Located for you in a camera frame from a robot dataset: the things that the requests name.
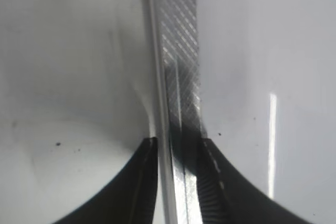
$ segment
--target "white surface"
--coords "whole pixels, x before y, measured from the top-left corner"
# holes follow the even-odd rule
[[[150,135],[146,45],[140,0],[0,0],[0,223],[71,212]]]
[[[208,137],[320,224],[336,220],[335,16],[336,0],[198,0]]]

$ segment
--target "black rubber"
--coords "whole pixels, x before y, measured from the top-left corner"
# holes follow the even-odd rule
[[[122,171],[83,206],[55,224],[150,224],[158,171],[155,138],[144,139]]]
[[[204,224],[307,224],[254,187],[210,139],[199,140],[197,156]]]

